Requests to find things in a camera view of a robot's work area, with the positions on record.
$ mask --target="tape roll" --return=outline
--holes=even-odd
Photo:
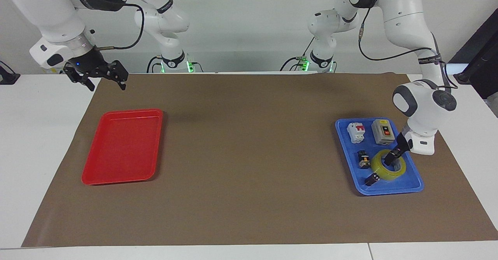
[[[390,150],[387,149],[381,150],[372,159],[372,171],[376,172],[381,179],[384,180],[394,180],[403,175],[406,171],[406,162],[402,157],[393,162],[395,171],[388,170],[384,164],[382,164],[382,159],[384,159],[389,152]]]

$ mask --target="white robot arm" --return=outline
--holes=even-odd
[[[336,21],[339,24],[342,22],[343,25],[351,22],[344,25],[347,28],[342,31],[356,27],[358,8],[380,7],[384,15],[384,29],[388,40],[397,46],[409,49],[409,52],[414,52],[418,56],[423,79],[400,85],[393,93],[395,106],[409,119],[396,139],[398,146],[388,154],[385,163],[391,164],[394,159],[409,150],[424,155],[434,154],[434,135],[438,128],[445,124],[451,112],[456,109],[456,100],[451,95],[448,80],[443,72],[441,55],[435,39],[425,23],[422,0],[334,0],[334,4],[335,9],[332,12],[337,13]],[[334,22],[334,26],[329,26],[329,30],[340,32],[336,24]],[[363,27],[362,24],[359,32],[360,50]],[[326,36],[331,37],[332,34],[333,32],[329,32]],[[330,45],[333,47],[329,47],[328,51],[318,46],[320,53],[326,53],[322,59],[331,57],[330,53],[333,54],[335,44]],[[317,55],[318,52],[313,49],[313,53]]]
[[[107,63],[100,51],[107,49],[129,49],[128,47],[96,47],[92,33],[78,16],[76,9],[118,11],[123,6],[135,6],[137,24],[152,35],[160,44],[162,60],[172,69],[187,67],[185,53],[174,33],[188,29],[187,15],[173,5],[173,0],[143,0],[144,7],[127,4],[127,0],[12,0],[21,13],[37,28],[42,38],[31,49],[30,54],[42,67],[64,65],[64,72],[74,83],[81,83],[90,90],[95,86],[89,77],[103,77],[126,88],[128,72],[119,61]]]
[[[316,13],[308,21],[308,30],[315,36],[313,49],[306,55],[309,70],[328,72],[337,46],[334,33],[352,30],[358,26],[356,16],[351,19],[341,17],[337,10],[324,10]]]
[[[182,33],[189,28],[189,18],[178,8],[173,0],[143,0],[145,31],[160,44],[161,59],[164,67],[170,70],[189,68],[188,60],[175,33]],[[135,14],[135,22],[140,25],[142,18]]]
[[[21,13],[37,28],[42,38],[30,49],[32,57],[44,68],[70,66],[64,72],[74,83],[90,90],[95,86],[89,77],[104,77],[126,88],[128,72],[119,61],[107,63],[91,42],[85,23],[75,7],[117,11],[126,0],[12,0]]]

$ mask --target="green led light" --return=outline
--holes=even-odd
[[[192,65],[189,61],[187,61],[187,67],[188,67],[188,72],[192,73],[194,72],[194,65]]]
[[[308,71],[308,68],[310,67],[310,62],[309,61],[306,61],[303,65],[303,70],[304,71]]]

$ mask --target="table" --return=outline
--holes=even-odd
[[[493,156],[498,119],[471,86],[455,90],[454,95],[458,109],[441,134],[496,227],[498,169]],[[9,248],[0,251],[0,258],[387,260],[498,255],[498,241],[12,249],[20,247],[92,96],[85,87],[58,75],[24,75],[14,86],[0,86],[0,248]]]

